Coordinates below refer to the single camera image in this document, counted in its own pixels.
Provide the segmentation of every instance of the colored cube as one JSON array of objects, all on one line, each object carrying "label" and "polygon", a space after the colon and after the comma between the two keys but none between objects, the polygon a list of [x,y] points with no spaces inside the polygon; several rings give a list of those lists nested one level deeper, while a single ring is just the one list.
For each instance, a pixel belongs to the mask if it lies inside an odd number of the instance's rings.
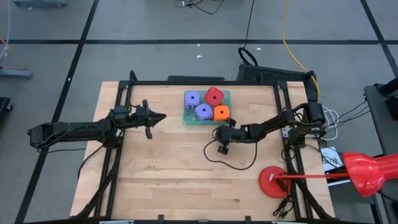
[{"label": "colored cube", "polygon": [[213,109],[210,105],[202,103],[195,108],[195,114],[198,116],[199,121],[208,121],[213,119]]},{"label": "colored cube", "polygon": [[185,107],[194,110],[200,104],[200,94],[197,91],[189,91],[185,94]]},{"label": "colored cube", "polygon": [[211,106],[218,106],[223,101],[224,93],[215,87],[210,87],[205,95],[205,101]]},{"label": "colored cube", "polygon": [[225,121],[229,118],[229,107],[225,105],[219,105],[214,108],[214,120]]}]

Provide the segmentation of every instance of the power cord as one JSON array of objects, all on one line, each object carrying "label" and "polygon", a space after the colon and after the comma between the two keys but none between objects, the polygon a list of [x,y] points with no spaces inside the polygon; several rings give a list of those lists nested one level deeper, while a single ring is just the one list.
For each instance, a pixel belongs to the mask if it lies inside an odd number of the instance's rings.
[{"label": "power cord", "polygon": [[[341,119],[342,117],[346,116],[347,114],[353,112],[354,110],[358,109],[361,105],[363,105],[363,104],[365,104],[365,103],[366,103],[366,99],[365,99],[362,103],[358,104],[354,109],[349,110],[349,111],[343,113],[343,114],[340,116],[340,119]],[[334,125],[336,122],[338,122],[338,121],[336,120],[335,122],[329,124],[328,126],[326,126],[326,128],[329,127],[329,126],[331,126],[331,125]]]},{"label": "power cord", "polygon": [[195,6],[197,9],[201,10],[202,12],[205,12],[205,13],[210,14],[210,15],[214,15],[214,14],[216,14],[216,13],[218,12],[218,10],[220,9],[220,7],[223,5],[224,0],[221,0],[220,5],[217,7],[216,11],[214,11],[214,12],[208,12],[208,11],[202,9],[201,7],[197,6],[197,4],[199,4],[199,3],[200,3],[200,2],[194,4],[194,3],[191,1],[192,6]]},{"label": "power cord", "polygon": [[339,126],[336,127],[336,129],[339,128],[339,127],[341,127],[342,125],[344,125],[345,122],[352,121],[352,120],[354,120],[354,119],[356,119],[356,118],[359,118],[359,117],[361,117],[361,116],[363,116],[363,115],[365,115],[365,114],[367,114],[367,113],[369,113],[369,112],[370,112],[370,110],[368,110],[367,112],[361,113],[360,115],[357,115],[358,113],[356,113],[356,114],[352,115],[352,117],[350,117],[349,119],[347,119],[347,120],[345,120],[345,121],[342,121],[342,122],[339,122],[339,123],[336,123],[336,124],[340,124]]},{"label": "power cord", "polygon": [[85,150],[86,148],[81,148],[81,149],[57,149],[57,150],[53,150],[53,151],[48,151],[47,154],[49,153],[53,153],[53,152],[63,152],[63,151],[80,151],[80,150]]},{"label": "power cord", "polygon": [[284,157],[284,152],[285,152],[285,149],[283,149],[281,152],[280,152],[280,156],[281,156],[281,158],[282,158],[282,160],[283,161],[285,161],[285,162],[291,162],[294,158],[296,158],[296,149],[294,149],[294,155],[290,158],[290,159],[286,159],[285,157]]},{"label": "power cord", "polygon": [[76,131],[76,130],[79,130],[79,129],[82,129],[82,128],[87,128],[87,127],[92,127],[92,128],[98,129],[99,131],[101,131],[102,136],[105,137],[105,133],[103,132],[103,130],[102,130],[101,128],[99,128],[99,127],[97,127],[97,126],[93,126],[93,125],[83,125],[83,126],[80,126],[80,127],[74,128],[74,129],[71,129],[71,130],[69,130],[69,131],[63,133],[63,134],[60,135],[59,137],[55,138],[53,141],[48,142],[48,141],[50,140],[50,138],[51,138],[52,136],[55,135],[55,133],[54,133],[54,134],[51,134],[46,140],[44,140],[44,141],[43,141],[42,143],[40,143],[40,144],[37,144],[35,147],[39,147],[39,148],[41,148],[41,149],[42,149],[42,148],[45,148],[45,147],[49,147],[49,146],[51,146],[51,145],[53,145],[53,144],[59,142],[59,140],[60,140],[61,138],[63,138],[64,136],[66,136],[66,135],[69,134],[70,132]]},{"label": "power cord", "polygon": [[193,1],[190,1],[191,3],[188,3],[188,4],[185,4],[185,1],[189,1],[189,0],[176,0],[174,2],[174,7],[191,7],[193,5],[197,5],[197,4],[202,3],[204,0],[200,0],[200,1],[196,2],[196,3],[193,3]]},{"label": "power cord", "polygon": [[85,165],[85,163],[87,162],[88,159],[90,159],[91,157],[93,157],[100,149],[102,149],[104,147],[104,145],[102,144],[99,148],[97,148],[93,153],[91,153],[85,160],[83,160],[83,162],[80,164],[79,167],[79,171],[77,172],[77,179],[79,179],[80,177],[80,172],[81,169],[83,168],[83,166]]},{"label": "power cord", "polygon": [[7,40],[6,43],[4,44],[4,47],[1,51],[0,54],[0,59],[2,58],[2,56],[6,53],[6,50],[8,48],[8,42],[10,40],[10,33],[11,33],[11,0],[7,0],[7,20],[8,20],[8,28],[7,28]]},{"label": "power cord", "polygon": [[325,114],[326,123],[327,123],[326,127],[327,128],[333,128],[332,131],[335,131],[335,136],[332,137],[332,138],[321,138],[321,139],[325,140],[325,141],[335,140],[337,138],[337,136],[338,136],[338,131],[337,131],[337,123],[338,123],[338,120],[339,120],[338,113],[335,110],[329,110],[326,106],[322,106],[322,108],[323,108],[323,113],[324,114],[325,113],[329,113],[330,114],[330,118],[333,121],[333,124],[331,125],[332,122],[330,122],[328,116]]},{"label": "power cord", "polygon": [[209,159],[209,157],[208,157],[207,154],[206,154],[206,148],[207,148],[207,146],[209,146],[211,143],[217,141],[217,139],[214,137],[214,132],[215,132],[216,130],[217,130],[217,128],[215,128],[215,129],[211,132],[211,137],[213,137],[213,140],[210,141],[209,143],[207,143],[206,146],[203,148],[203,154],[205,155],[205,158],[206,158],[209,162],[219,162],[219,163],[222,163],[222,164],[224,164],[224,165],[226,165],[226,166],[228,166],[228,167],[230,167],[230,168],[232,168],[232,169],[234,169],[234,170],[247,170],[247,169],[249,169],[250,167],[252,167],[253,164],[255,163],[256,159],[257,159],[257,142],[256,142],[256,152],[255,152],[255,154],[254,154],[254,159],[253,159],[253,161],[251,162],[251,164],[248,165],[248,166],[245,167],[245,168],[238,168],[238,167],[234,167],[234,166],[232,166],[232,165],[229,165],[228,163],[226,163],[226,162],[224,162],[224,161],[214,161],[214,160],[212,160],[212,159]]},{"label": "power cord", "polygon": [[[288,191],[288,194],[286,196],[286,198],[284,198],[281,203],[279,204],[278,208],[272,213],[273,216],[277,216],[279,214],[279,218],[285,218],[286,215],[293,209],[293,201],[290,199],[292,197],[292,194],[290,194],[290,192]],[[292,203],[292,206],[285,211],[286,209],[286,205],[288,203]]]},{"label": "power cord", "polygon": [[252,65],[252,64],[243,56],[243,53],[242,53],[242,52],[246,53],[246,54],[249,56],[249,58],[253,61],[254,66],[259,66],[258,63],[257,63],[257,60],[256,60],[256,58],[253,56],[253,54],[250,53],[250,51],[248,51],[248,50],[246,49],[246,44],[248,43],[248,35],[249,35],[250,22],[251,22],[251,14],[252,14],[252,12],[253,12],[253,6],[254,6],[254,2],[255,2],[255,1],[256,1],[256,0],[253,0],[253,2],[252,2],[252,4],[251,4],[250,16],[249,16],[249,22],[248,22],[248,29],[247,29],[247,31],[246,31],[246,38],[245,38],[245,40],[244,40],[244,46],[238,48],[238,53],[239,53],[239,56],[241,57],[242,61],[243,61],[246,65]]},{"label": "power cord", "polygon": [[[297,65],[299,65],[305,72],[308,72],[308,69],[305,68],[297,60],[296,57],[294,57],[294,54],[290,51],[289,47],[286,44],[286,40],[285,40],[285,25],[286,25],[286,17],[287,17],[287,9],[288,8],[289,8],[289,0],[286,0],[286,5],[285,5],[285,9],[284,9],[284,16],[283,16],[283,20],[282,20],[282,41],[284,42],[286,50],[289,52],[290,56],[292,56],[292,58],[296,61]],[[317,97],[318,97],[318,100],[319,100],[320,99],[320,90],[319,90],[318,83],[317,83],[316,79],[313,77],[313,75],[311,75],[311,79],[312,79],[313,83],[315,84],[315,88],[317,89]]]}]

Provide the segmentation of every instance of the green tray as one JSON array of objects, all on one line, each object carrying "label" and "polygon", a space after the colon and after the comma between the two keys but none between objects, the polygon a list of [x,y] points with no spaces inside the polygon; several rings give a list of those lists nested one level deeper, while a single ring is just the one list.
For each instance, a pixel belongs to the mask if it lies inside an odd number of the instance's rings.
[{"label": "green tray", "polygon": [[[207,93],[207,90],[187,90],[184,92],[184,122],[187,125],[223,125],[225,124],[225,121],[199,121],[198,117],[195,115],[195,112],[193,110],[187,110],[185,107],[185,95],[189,91],[197,91],[200,94],[200,103],[206,103],[205,101],[205,95]],[[229,107],[229,117],[232,116],[232,105],[231,105],[231,93],[228,90],[222,90],[224,93],[224,98],[223,101],[221,102],[222,105],[226,105]]]}]

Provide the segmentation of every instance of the red cube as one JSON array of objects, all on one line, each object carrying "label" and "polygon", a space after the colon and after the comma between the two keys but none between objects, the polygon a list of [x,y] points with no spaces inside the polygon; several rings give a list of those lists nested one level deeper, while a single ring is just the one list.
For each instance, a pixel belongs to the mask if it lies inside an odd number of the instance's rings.
[{"label": "red cube", "polygon": [[218,106],[224,98],[224,93],[215,87],[210,87],[205,95],[205,101],[211,106]]}]

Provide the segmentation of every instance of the round red base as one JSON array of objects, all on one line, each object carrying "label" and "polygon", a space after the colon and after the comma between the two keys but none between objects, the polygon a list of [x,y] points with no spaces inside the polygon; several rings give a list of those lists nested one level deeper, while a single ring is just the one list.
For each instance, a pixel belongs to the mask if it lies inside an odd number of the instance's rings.
[{"label": "round red base", "polygon": [[[259,176],[259,185],[261,190],[268,196],[273,197],[273,198],[281,198],[285,197],[287,192],[284,192],[283,189],[279,186],[279,184],[276,182],[275,178],[272,178],[272,180],[269,180],[269,177],[271,174],[274,175],[279,175],[284,173],[285,171],[277,166],[269,166],[264,168]],[[289,180],[287,179],[281,179],[281,181],[287,186],[288,190],[290,190],[290,184]]]}]

